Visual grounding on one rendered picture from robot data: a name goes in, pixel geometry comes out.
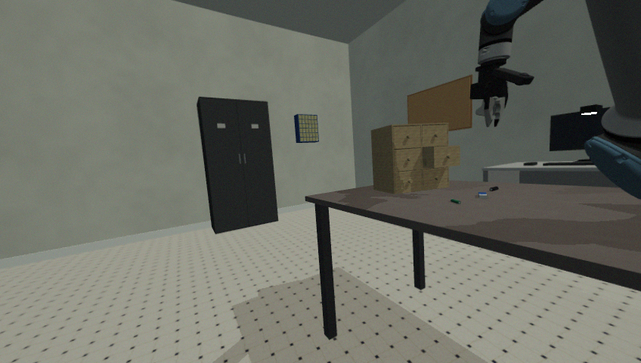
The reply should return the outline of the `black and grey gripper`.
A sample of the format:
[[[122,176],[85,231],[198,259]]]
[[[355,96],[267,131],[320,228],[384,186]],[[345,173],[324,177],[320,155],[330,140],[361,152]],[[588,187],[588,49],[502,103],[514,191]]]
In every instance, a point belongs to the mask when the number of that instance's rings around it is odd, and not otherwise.
[[[508,100],[507,81],[491,76],[494,68],[500,68],[504,64],[506,64],[506,58],[499,58],[486,61],[475,68],[478,72],[478,82],[471,84],[470,99],[483,99],[482,106],[475,111],[475,114],[485,116],[487,127],[492,122],[492,116],[495,116],[494,127],[497,126]],[[498,98],[493,98],[495,96]]]

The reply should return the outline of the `wooden chest of drawers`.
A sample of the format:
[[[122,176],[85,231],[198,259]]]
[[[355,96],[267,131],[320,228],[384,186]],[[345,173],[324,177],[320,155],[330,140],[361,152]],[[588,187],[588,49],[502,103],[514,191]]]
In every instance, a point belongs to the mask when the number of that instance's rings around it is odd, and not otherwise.
[[[404,191],[395,193],[395,172],[415,170],[415,169],[402,169],[395,170],[394,149],[402,149],[406,147],[394,147],[393,127],[414,125],[420,127],[421,146],[416,146],[421,150],[421,168],[422,171],[422,190],[425,191],[437,188],[423,189],[423,147],[435,146],[448,146],[448,123],[420,123],[420,124],[398,124],[384,126],[382,128],[371,130],[371,143],[372,143],[372,160],[373,160],[373,189],[376,191],[383,191],[390,194],[401,194],[414,191]],[[422,145],[422,125],[446,125],[447,126],[447,144],[440,145]]]

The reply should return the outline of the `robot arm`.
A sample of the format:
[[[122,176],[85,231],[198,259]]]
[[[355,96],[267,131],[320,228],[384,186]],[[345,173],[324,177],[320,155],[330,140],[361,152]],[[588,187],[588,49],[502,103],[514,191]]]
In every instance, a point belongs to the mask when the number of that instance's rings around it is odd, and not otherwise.
[[[514,23],[542,1],[490,0],[480,20],[478,64],[509,59]],[[585,1],[615,104],[602,116],[604,134],[584,149],[609,180],[641,199],[641,0]],[[491,76],[516,85],[534,79],[506,68]]]

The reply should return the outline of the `wooden drawer front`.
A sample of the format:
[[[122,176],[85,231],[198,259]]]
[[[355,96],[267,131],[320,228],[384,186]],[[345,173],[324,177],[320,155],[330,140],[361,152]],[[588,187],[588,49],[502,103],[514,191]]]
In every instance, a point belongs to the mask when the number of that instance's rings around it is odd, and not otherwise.
[[[447,167],[423,169],[423,189],[448,186]]]
[[[440,144],[447,144],[447,126],[422,126],[422,145],[427,146]]]
[[[395,172],[395,193],[415,190],[422,190],[421,170]]]
[[[393,137],[394,147],[421,146],[419,126],[394,126]]]
[[[394,150],[394,158],[395,170],[421,168],[420,148]]]
[[[460,166],[460,147],[458,145],[423,148],[423,168],[448,166]]]

